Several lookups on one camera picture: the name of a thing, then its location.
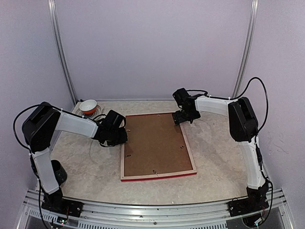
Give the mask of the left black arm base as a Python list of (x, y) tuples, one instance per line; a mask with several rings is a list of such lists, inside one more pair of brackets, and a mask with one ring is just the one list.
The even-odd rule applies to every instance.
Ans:
[(79, 218), (83, 209), (83, 203), (65, 199), (61, 188), (59, 188), (52, 194), (43, 191), (43, 203), (41, 207), (51, 212)]

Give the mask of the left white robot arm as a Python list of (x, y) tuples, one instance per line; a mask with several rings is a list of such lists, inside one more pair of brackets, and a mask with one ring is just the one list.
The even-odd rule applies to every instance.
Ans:
[(60, 189), (50, 158), (50, 146), (55, 131), (64, 131), (99, 141), (102, 147), (113, 147), (127, 142), (126, 118), (110, 110), (100, 121), (64, 111), (43, 102), (22, 125), (42, 189), (51, 194), (47, 200), (56, 212), (62, 212), (67, 202), (55, 192)]

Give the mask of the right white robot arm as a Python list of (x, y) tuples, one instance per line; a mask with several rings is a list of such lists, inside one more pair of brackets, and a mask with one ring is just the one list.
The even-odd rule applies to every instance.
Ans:
[(203, 94), (189, 95), (183, 88), (173, 93), (179, 111), (173, 113), (176, 125), (192, 123), (201, 117), (201, 112), (209, 112), (228, 117), (229, 132), (240, 147), (247, 171), (247, 186), (259, 189), (265, 183), (261, 174), (262, 155), (258, 145), (258, 120), (250, 101), (239, 99), (220, 99)]

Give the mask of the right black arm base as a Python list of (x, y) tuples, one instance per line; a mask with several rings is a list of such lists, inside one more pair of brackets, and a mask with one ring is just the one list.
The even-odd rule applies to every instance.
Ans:
[(233, 200), (228, 202), (230, 216), (240, 216), (269, 208), (269, 203), (266, 197), (268, 190), (268, 183), (265, 183), (262, 187), (259, 187), (258, 189), (252, 189), (247, 187), (246, 198), (234, 198)]

